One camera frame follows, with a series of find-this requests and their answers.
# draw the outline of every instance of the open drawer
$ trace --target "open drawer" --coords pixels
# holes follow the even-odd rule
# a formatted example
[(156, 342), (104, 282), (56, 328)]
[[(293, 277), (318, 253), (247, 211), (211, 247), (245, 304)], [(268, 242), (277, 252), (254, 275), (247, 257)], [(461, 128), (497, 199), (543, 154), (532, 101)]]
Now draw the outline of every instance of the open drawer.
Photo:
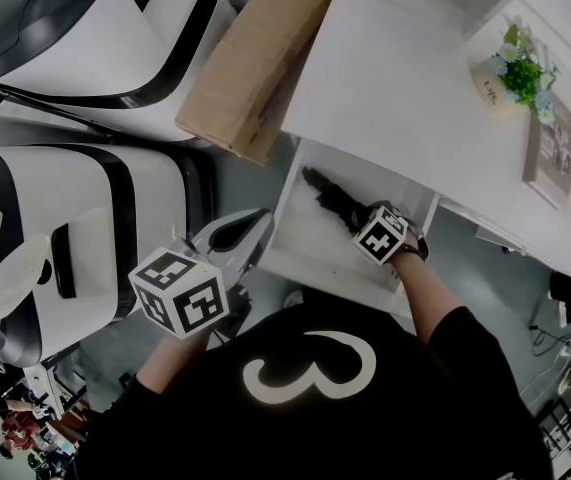
[(278, 207), (276, 229), (259, 267), (344, 299), (410, 316), (402, 285), (390, 265), (377, 267), (351, 243), (345, 225), (320, 207), (301, 169), (316, 167), (364, 204), (389, 200), (425, 233), (438, 195), (423, 186), (317, 142), (300, 139)]

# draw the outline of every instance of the cardboard box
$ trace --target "cardboard box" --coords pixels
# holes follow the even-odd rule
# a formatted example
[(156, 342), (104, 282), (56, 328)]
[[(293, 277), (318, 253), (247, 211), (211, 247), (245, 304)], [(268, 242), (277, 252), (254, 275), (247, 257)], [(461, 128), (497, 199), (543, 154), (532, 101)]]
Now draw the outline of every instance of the cardboard box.
[(296, 61), (330, 2), (250, 0), (203, 67), (177, 126), (264, 164), (296, 88)]

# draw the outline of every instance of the potted plant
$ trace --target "potted plant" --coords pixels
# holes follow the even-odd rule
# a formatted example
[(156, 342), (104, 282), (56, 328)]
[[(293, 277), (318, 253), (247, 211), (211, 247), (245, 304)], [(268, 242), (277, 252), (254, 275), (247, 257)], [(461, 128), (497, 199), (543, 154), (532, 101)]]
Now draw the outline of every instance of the potted plant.
[(492, 108), (528, 106), (542, 124), (554, 123), (550, 88), (558, 68), (544, 69), (535, 60), (531, 37), (512, 25), (498, 52), (474, 70), (474, 82), (483, 100)]

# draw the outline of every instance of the book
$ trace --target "book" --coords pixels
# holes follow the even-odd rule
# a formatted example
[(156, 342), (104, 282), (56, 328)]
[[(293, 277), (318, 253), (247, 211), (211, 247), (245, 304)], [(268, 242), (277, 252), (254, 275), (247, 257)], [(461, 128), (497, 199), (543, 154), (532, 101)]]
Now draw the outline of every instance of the book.
[(542, 124), (532, 112), (523, 181), (554, 208), (564, 208), (571, 191), (571, 112), (554, 95), (555, 122)]

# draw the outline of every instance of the desk top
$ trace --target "desk top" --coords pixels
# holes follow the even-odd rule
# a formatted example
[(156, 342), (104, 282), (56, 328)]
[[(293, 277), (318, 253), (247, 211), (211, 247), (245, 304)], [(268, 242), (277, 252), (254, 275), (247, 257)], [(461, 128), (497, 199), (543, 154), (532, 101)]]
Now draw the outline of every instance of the desk top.
[(529, 110), (492, 114), (467, 49), (400, 7), (333, 0), (283, 129), (442, 194), (571, 276), (571, 196), (556, 210), (523, 183)]

